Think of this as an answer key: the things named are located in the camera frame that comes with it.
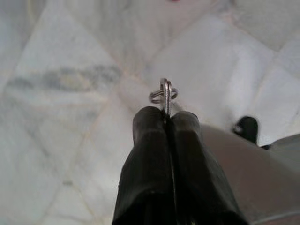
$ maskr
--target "marble floor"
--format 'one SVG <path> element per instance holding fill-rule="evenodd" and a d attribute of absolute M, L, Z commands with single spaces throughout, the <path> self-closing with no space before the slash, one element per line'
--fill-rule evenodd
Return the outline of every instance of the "marble floor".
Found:
<path fill-rule="evenodd" d="M 229 131 L 252 115 L 260 145 L 299 134 L 299 11 L 299 0 L 0 0 L 0 225 L 110 224 L 132 119 L 161 77 L 202 123 Z"/>

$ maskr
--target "metal ring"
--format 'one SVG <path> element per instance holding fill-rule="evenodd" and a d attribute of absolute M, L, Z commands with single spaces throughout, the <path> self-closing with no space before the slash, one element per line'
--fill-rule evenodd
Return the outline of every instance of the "metal ring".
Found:
<path fill-rule="evenodd" d="M 178 90 L 176 88 L 172 88 L 171 93 L 172 93 L 171 95 L 172 100 L 178 96 Z M 156 90 L 149 94 L 149 101 L 155 104 L 159 104 L 162 102 L 162 99 L 161 98 L 157 99 L 157 97 L 163 95 L 164 95 L 164 90 Z"/>

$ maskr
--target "key ring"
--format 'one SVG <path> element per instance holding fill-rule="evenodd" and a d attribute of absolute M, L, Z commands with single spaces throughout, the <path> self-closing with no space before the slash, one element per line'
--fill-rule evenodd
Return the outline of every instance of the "key ring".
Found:
<path fill-rule="evenodd" d="M 178 96 L 178 90 L 172 88 L 172 84 L 165 78 L 160 80 L 160 90 L 154 91 L 149 95 L 149 101 L 155 104 L 160 103 L 164 115 L 169 118 L 171 115 L 171 100 Z"/>

